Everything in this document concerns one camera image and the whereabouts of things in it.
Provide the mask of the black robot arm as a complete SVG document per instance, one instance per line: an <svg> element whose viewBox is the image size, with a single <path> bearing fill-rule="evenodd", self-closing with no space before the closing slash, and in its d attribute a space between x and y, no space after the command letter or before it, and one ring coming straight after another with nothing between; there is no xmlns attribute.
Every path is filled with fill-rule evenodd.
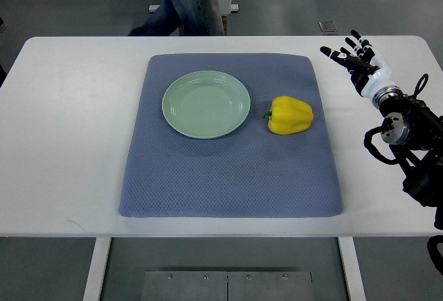
<svg viewBox="0 0 443 301"><path fill-rule="evenodd" d="M435 208L434 226L442 230L442 117L418 98L427 82L425 73L411 95L393 85L377 91L372 101L383 122L366 132L363 144L382 163L400 166L403 191Z"/></svg>

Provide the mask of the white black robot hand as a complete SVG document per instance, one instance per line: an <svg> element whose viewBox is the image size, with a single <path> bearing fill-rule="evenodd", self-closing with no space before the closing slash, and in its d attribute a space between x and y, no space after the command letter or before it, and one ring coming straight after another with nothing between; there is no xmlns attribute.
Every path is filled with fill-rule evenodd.
<svg viewBox="0 0 443 301"><path fill-rule="evenodd" d="M350 50L342 47L336 51L322 46L320 52L347 70L361 97L372 99L382 88L395 85L392 70L368 39L355 30L351 30L350 34L351 37L345 38Z"/></svg>

